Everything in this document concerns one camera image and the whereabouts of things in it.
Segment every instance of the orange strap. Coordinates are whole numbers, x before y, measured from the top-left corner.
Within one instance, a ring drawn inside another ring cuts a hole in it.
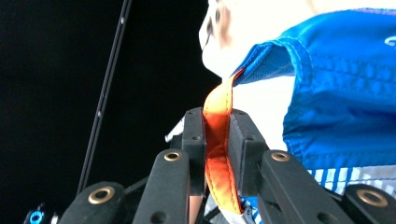
[[[204,105],[207,185],[219,208],[238,215],[243,212],[227,151],[233,110],[233,82],[243,71],[238,70],[210,92]]]

